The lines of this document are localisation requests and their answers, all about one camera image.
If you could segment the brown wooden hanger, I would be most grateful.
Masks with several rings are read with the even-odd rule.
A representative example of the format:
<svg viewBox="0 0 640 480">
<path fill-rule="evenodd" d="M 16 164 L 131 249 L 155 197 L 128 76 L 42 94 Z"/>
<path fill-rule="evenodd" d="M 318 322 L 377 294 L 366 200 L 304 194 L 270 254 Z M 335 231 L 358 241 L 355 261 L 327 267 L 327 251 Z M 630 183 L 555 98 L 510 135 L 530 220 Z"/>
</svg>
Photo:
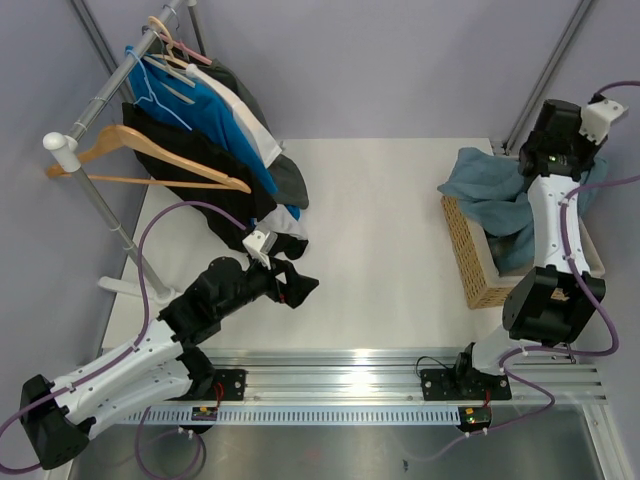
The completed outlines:
<svg viewBox="0 0 640 480">
<path fill-rule="evenodd" d="M 138 184 L 160 185 L 172 189 L 233 191 L 250 194 L 251 187 L 243 180 L 229 176 L 212 167 L 181 157 L 137 130 L 120 124 L 108 125 L 98 134 L 95 143 L 78 153 L 78 142 L 69 135 L 51 132 L 44 136 L 43 146 L 51 153 L 55 163 L 45 171 L 50 179 L 69 177 L 78 173 L 86 164 L 105 157 L 117 150 L 128 149 L 139 157 L 151 161 L 159 170 L 171 173 L 171 178 L 138 178 L 113 175 L 91 175 L 91 180 Z"/>
</svg>

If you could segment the grey-blue t shirt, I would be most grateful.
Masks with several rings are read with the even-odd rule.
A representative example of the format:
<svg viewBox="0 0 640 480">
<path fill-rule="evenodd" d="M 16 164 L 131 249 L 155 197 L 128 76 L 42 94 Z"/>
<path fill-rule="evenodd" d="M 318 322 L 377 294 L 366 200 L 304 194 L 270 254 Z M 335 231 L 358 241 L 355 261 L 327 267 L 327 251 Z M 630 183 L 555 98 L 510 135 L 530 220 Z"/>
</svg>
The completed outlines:
<svg viewBox="0 0 640 480">
<path fill-rule="evenodd" d="M 456 199 L 460 211 L 484 229 L 493 262 L 502 275 L 546 265 L 570 271 L 561 236 L 561 209 L 565 208 L 570 256 L 579 274 L 594 276 L 581 242 L 578 219 L 598 190 L 583 190 L 570 200 L 565 197 L 580 185 L 604 181 L 607 173 L 608 162 L 596 157 L 594 166 L 578 181 L 540 175 L 526 186 L 515 159 L 465 147 L 459 150 L 449 179 L 438 191 Z"/>
</svg>

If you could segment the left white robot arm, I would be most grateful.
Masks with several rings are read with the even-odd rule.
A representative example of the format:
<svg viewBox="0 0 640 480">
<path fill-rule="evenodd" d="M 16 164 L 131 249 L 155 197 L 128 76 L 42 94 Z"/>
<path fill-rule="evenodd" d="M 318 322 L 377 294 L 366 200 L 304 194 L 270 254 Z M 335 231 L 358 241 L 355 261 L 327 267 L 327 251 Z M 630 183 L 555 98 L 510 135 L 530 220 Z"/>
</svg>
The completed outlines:
<svg viewBox="0 0 640 480">
<path fill-rule="evenodd" d="M 33 376 L 22 386 L 19 421 L 39 467 L 69 462 L 106 429 L 158 402 L 205 398 L 215 368 L 199 346 L 220 331 L 222 320 L 261 297 L 295 309 L 318 285 L 286 260 L 243 268 L 219 257 L 141 337 L 53 380 Z"/>
</svg>

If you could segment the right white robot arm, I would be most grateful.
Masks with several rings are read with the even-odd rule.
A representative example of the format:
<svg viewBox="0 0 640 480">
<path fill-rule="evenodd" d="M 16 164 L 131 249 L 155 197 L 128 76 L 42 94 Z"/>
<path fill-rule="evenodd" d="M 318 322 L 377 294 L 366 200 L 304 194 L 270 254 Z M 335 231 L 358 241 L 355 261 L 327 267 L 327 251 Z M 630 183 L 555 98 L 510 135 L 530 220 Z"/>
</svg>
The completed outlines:
<svg viewBox="0 0 640 480">
<path fill-rule="evenodd" d="M 533 266 L 507 296 L 501 326 L 461 352 L 445 376 L 457 396 L 510 398 L 507 360 L 558 352 L 577 339 L 603 300 L 605 283 L 593 276 L 582 247 L 578 190 L 623 111 L 604 97 L 586 107 L 556 99 L 543 103 L 519 152 L 533 216 Z"/>
</svg>

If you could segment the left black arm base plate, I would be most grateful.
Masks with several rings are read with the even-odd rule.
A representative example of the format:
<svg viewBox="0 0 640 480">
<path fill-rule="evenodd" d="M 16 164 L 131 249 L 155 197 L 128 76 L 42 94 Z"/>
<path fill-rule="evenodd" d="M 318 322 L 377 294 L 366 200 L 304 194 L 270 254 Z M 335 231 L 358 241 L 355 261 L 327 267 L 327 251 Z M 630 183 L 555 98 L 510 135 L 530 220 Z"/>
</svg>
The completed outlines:
<svg viewBox="0 0 640 480">
<path fill-rule="evenodd" d="M 248 372 L 245 369 L 217 369 L 211 385 L 196 400 L 241 402 L 245 397 Z"/>
</svg>

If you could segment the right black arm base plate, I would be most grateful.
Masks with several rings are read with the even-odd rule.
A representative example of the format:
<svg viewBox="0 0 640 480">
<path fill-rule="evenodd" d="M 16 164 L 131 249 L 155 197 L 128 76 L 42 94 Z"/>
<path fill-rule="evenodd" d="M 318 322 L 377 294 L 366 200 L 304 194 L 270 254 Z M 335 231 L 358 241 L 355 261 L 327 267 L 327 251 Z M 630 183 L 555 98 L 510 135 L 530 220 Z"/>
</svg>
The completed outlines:
<svg viewBox="0 0 640 480">
<path fill-rule="evenodd" d="M 506 376 L 489 375 L 472 369 L 457 375 L 444 368 L 419 372 L 425 401 L 506 401 L 513 398 Z"/>
</svg>

